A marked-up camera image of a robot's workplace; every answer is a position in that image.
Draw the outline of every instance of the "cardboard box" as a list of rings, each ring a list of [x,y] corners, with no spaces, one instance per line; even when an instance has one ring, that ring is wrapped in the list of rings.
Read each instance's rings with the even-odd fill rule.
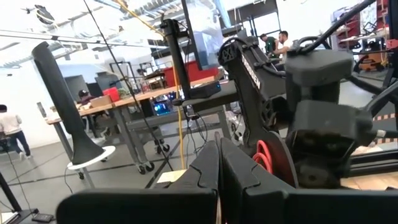
[[[90,100],[91,106],[93,108],[99,107],[99,106],[105,106],[108,104],[112,103],[111,97],[106,95],[106,96],[101,96],[97,97],[95,99]]]

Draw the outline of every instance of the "yellow cable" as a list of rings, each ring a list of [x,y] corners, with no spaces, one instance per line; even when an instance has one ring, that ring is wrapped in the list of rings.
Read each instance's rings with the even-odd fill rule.
[[[135,14],[135,13],[132,12],[130,9],[128,9],[128,8],[124,5],[124,3],[123,3],[121,0],[116,0],[116,2],[117,2],[124,10],[126,10],[128,13],[130,13],[130,15],[134,16],[135,18],[137,18],[138,20],[140,20],[143,24],[145,24],[147,27],[149,27],[151,30],[154,30],[156,33],[158,33],[158,34],[160,34],[162,37],[164,37],[164,34],[163,34],[161,31],[155,29],[155,27],[153,27],[152,25],[150,25],[148,22],[142,20],[137,14]],[[178,80],[177,80],[177,74],[176,74],[176,71],[175,71],[174,62],[173,62],[173,64],[172,64],[172,66],[173,66],[174,84],[175,84],[175,87],[177,88],[177,94],[176,94],[176,96],[177,96],[177,98],[178,98],[179,95],[180,95],[180,92],[179,92],[180,86],[179,86],[179,82],[178,82]],[[179,132],[179,135],[180,135],[180,158],[181,158],[181,168],[182,168],[182,169],[185,169],[184,154],[183,154],[184,146],[183,146],[183,137],[182,137],[182,115],[181,115],[180,107],[178,107],[178,132]]]

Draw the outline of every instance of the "table caster wheel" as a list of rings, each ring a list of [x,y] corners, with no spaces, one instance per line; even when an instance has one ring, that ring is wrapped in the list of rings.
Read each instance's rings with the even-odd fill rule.
[[[82,172],[77,173],[79,175],[79,179],[80,180],[84,180],[85,179],[85,175]]]
[[[163,145],[163,151],[169,152],[170,151],[170,146],[168,144]]]
[[[161,146],[156,146],[156,153],[158,153],[158,154],[162,153],[162,147]]]
[[[147,171],[150,172],[150,171],[152,171],[152,170],[155,169],[155,164],[154,164],[153,162],[148,162],[148,163],[145,165],[145,169],[147,169]]]
[[[138,166],[138,172],[142,175],[144,175],[146,173],[145,168],[141,165]]]

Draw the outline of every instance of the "blue jeans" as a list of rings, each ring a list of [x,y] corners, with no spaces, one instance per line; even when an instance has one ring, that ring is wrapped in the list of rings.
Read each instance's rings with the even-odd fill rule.
[[[11,147],[13,147],[17,153],[21,153],[22,152],[22,150],[19,148],[18,143],[17,143],[17,139],[18,139],[18,141],[24,147],[26,156],[30,156],[30,149],[29,149],[29,146],[28,146],[28,144],[26,142],[25,134],[24,134],[23,131],[19,131],[17,133],[10,134],[8,136],[10,137],[10,145],[11,145]]]

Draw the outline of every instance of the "red box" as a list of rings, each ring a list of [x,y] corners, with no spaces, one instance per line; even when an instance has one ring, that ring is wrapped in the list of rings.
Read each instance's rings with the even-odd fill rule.
[[[120,100],[119,92],[116,87],[108,88],[103,91],[104,95],[109,95],[111,97],[112,102],[116,102]]]
[[[208,70],[199,71],[196,61],[188,62],[188,77],[191,82],[201,80],[202,78],[214,77],[218,74],[218,68],[211,68]],[[163,69],[166,83],[168,87],[175,86],[173,68]]]

